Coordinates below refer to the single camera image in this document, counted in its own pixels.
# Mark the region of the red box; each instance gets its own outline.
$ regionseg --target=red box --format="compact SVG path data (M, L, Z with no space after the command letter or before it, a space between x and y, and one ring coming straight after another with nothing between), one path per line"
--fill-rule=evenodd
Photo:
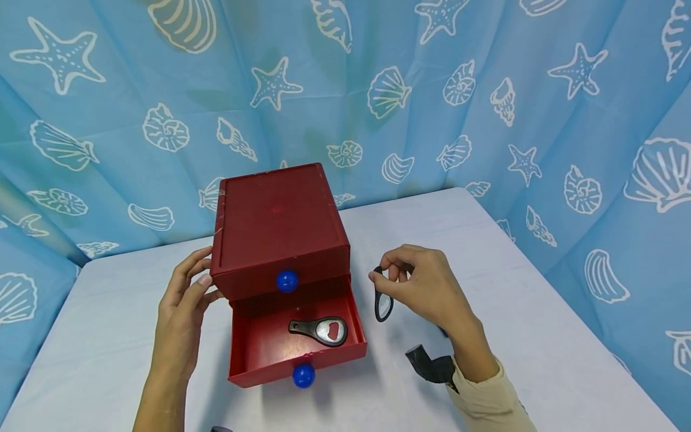
M284 270L295 291L278 290ZM365 356L367 341L350 288L350 244L321 164L221 180L211 275L233 308L228 380L240 387ZM341 317L343 345L288 332L291 320Z

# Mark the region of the table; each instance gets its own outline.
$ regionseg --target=table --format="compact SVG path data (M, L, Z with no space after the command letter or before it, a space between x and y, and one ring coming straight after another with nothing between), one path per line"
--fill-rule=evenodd
M187 430L456 431L444 386L404 353L451 352L400 303L374 317L367 273L402 243L444 250L495 354L540 431L672 432L676 428L465 191L447 189L341 212L352 289L369 342L364 359L249 389L226 381L231 309L212 305L187 398ZM176 263L210 238L97 259L79 276L1 432L131 430L149 369L158 301Z

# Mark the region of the blue knob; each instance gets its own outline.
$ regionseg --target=blue knob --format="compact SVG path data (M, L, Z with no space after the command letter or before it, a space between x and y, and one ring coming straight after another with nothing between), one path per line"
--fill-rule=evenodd
M316 373L311 364L301 364L293 370L293 382L299 388L309 388L315 376Z
M278 274L276 286L281 292L293 292L298 287L298 275L291 270L284 270Z

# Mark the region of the black object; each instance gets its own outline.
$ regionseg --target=black object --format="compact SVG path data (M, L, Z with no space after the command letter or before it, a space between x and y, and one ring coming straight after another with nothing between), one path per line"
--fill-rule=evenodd
M375 268L375 272L384 274L384 269L380 265ZM375 288L375 317L377 321L383 323L393 311L393 298L389 295L377 291Z
M425 348L422 345L418 345L408 350L406 357L410 364L413 365L415 372L425 381L446 384L458 393L458 389L456 389L456 385L453 383L453 374L456 371L456 366L453 365L450 355L432 360Z
M329 336L333 323L339 325L339 331L335 338ZM309 336L320 344L330 347L341 346L348 338L348 326L346 322L339 317L324 317L315 319L314 321L298 321L293 319L288 325L288 332Z

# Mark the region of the beige sleeve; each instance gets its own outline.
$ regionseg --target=beige sleeve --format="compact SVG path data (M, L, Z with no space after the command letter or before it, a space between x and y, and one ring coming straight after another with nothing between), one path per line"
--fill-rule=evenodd
M468 432L537 432L513 384L504 374L504 366L499 360L497 363L499 373L495 377L474 383L465 379L453 360L456 366L453 383L458 393L448 385L446 389Z

